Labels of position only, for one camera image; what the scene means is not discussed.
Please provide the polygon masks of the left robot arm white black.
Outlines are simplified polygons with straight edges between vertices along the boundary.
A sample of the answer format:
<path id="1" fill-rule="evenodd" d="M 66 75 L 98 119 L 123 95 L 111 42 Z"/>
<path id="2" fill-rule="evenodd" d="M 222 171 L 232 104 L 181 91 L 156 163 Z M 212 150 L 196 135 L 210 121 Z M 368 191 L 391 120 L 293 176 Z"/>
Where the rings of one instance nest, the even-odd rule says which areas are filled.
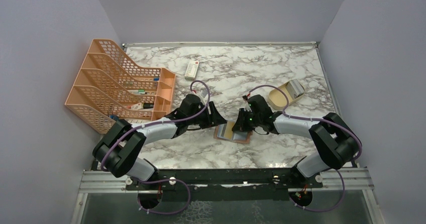
<path id="1" fill-rule="evenodd" d="M 159 120 L 131 125 L 128 121 L 116 121 L 93 149 L 92 155 L 103 171 L 114 177 L 128 175 L 137 178 L 146 189 L 157 185 L 156 167 L 138 157 L 142 147 L 158 140 L 173 139 L 184 134 L 189 126 L 207 129 L 225 124 L 214 103 L 204 103 L 195 94 L 188 94 L 178 108 Z"/>

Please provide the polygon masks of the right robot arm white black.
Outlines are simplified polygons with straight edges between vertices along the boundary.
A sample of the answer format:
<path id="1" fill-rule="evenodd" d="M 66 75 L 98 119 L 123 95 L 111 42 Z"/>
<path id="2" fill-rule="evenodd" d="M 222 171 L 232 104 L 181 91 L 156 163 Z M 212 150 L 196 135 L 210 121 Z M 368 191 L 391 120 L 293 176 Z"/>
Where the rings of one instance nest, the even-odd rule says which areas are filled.
<path id="1" fill-rule="evenodd" d="M 316 152 L 290 169 L 290 182 L 296 187 L 303 187 L 319 172 L 339 170 L 362 153 L 360 140 L 336 113 L 323 118 L 290 116 L 272 111 L 260 95 L 243 98 L 247 108 L 239 109 L 233 132 L 251 132 L 260 127 L 266 134 L 290 134 L 313 141 Z"/>

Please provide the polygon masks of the tan leather card holder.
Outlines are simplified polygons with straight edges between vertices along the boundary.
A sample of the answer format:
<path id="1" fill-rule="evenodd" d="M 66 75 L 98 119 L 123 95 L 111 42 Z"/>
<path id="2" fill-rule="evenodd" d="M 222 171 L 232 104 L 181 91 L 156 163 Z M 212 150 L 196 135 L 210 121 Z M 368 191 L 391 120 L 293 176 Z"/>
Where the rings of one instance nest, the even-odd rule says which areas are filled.
<path id="1" fill-rule="evenodd" d="M 234 132 L 232 130 L 234 125 L 235 121 L 227 121 L 226 124 L 216 126 L 213 138 L 238 144 L 248 144 L 252 132 Z"/>

